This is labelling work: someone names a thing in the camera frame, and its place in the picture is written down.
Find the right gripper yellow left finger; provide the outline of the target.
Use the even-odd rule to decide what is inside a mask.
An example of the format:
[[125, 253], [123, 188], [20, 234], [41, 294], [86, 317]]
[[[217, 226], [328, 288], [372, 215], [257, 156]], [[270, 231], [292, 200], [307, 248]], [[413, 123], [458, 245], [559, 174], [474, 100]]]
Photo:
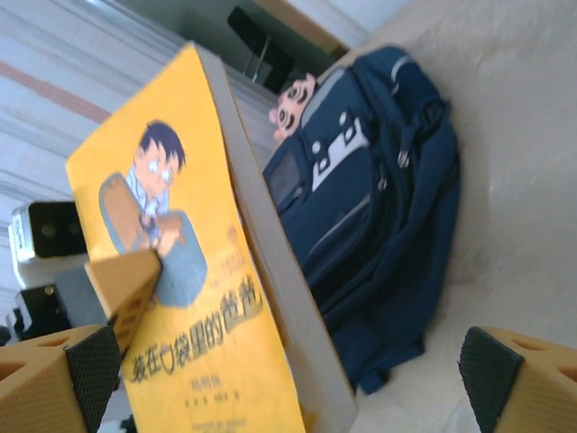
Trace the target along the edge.
[[1, 430], [96, 432], [121, 353], [109, 326], [90, 325], [1, 348]]

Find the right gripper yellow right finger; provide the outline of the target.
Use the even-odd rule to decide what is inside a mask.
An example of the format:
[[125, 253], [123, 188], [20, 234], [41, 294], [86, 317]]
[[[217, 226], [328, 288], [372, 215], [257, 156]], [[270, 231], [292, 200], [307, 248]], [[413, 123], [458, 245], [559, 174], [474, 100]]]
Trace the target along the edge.
[[471, 327], [458, 362], [482, 432], [576, 430], [576, 350], [497, 327]]

